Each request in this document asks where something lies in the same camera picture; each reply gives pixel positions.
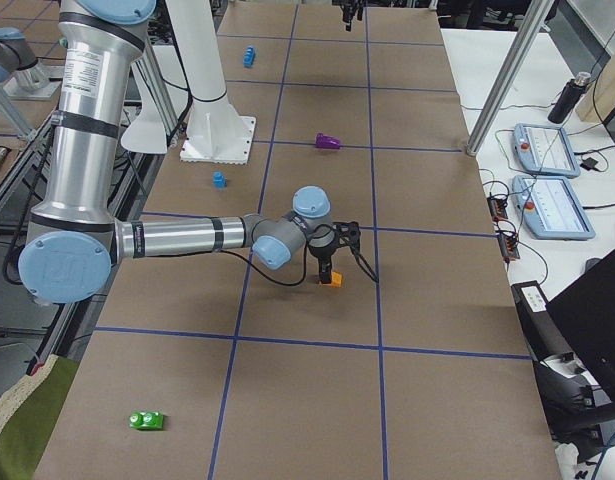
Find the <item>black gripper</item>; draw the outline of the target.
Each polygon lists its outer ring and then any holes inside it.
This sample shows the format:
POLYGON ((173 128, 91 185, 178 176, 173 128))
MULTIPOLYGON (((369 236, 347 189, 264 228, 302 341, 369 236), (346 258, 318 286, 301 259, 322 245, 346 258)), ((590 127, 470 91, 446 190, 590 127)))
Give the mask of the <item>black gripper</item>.
POLYGON ((356 262, 360 260, 360 226, 357 222, 333 222, 319 225, 309 242, 309 252, 318 261, 319 283, 332 282, 332 257, 340 248, 350 249, 356 262))

